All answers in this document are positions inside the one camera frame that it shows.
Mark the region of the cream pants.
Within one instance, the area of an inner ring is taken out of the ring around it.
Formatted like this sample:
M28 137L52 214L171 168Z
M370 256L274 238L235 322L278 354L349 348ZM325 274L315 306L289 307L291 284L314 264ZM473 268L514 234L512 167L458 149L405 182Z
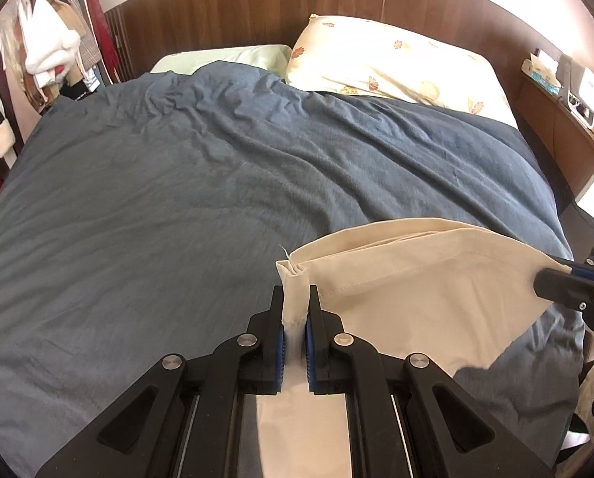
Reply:
M308 297L385 355L428 355L546 463L578 399L582 323L532 283L559 254L464 222L397 219L345 229L276 262L287 368L256 405L262 475L347 477L344 403L306 384Z

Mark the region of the wooden bedside shelf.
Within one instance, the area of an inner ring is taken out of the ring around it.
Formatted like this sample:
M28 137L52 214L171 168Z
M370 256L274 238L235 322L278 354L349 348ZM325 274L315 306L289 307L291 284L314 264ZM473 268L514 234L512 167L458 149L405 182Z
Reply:
M594 127L585 127L563 101L532 79L531 60L520 67L522 80L514 110L535 132L580 200L594 184Z

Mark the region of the white device on shelf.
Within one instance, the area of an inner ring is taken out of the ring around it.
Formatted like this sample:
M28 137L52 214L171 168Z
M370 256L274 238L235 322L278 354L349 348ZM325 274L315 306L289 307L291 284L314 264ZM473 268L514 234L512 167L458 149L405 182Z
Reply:
M563 105L586 128L594 127L594 72L568 55L559 58L556 79Z

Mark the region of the grey-blue bed duvet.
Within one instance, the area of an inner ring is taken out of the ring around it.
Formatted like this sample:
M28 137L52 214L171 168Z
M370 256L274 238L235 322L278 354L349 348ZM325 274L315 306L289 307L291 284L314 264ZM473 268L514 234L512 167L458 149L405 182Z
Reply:
M59 99L0 192L0 454L31 477L160 357L264 310L283 249L436 217L571 257L516 128L247 65Z

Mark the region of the floral cream pillow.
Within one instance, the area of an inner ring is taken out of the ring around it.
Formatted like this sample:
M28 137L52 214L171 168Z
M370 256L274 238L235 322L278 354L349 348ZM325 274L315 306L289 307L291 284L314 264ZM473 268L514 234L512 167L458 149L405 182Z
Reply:
M394 98L516 125L485 57L365 18L311 15L291 51L286 82L303 91Z

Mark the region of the pale green pillow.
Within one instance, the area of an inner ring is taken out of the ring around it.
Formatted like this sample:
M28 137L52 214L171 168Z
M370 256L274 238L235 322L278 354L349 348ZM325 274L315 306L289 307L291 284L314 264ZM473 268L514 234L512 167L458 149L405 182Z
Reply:
M213 62L238 63L270 71L284 78L291 59L291 47L284 44L263 44L252 47L224 47L223 49L179 52L162 57L150 72L173 71L193 74Z

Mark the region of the hanging clothes rack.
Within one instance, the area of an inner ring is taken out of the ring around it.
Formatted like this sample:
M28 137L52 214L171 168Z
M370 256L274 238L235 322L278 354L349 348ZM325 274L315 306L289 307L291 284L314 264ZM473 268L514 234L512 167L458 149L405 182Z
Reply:
M0 0L0 189L56 99L88 97L119 69L100 0Z

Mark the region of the wooden headboard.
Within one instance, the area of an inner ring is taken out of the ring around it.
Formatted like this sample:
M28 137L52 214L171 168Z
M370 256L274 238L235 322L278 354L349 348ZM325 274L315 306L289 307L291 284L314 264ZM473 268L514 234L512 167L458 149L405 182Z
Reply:
M123 79L165 55L280 43L294 45L310 15L347 15L405 28L486 57L511 100L534 50L561 51L489 0L127 0L106 13Z

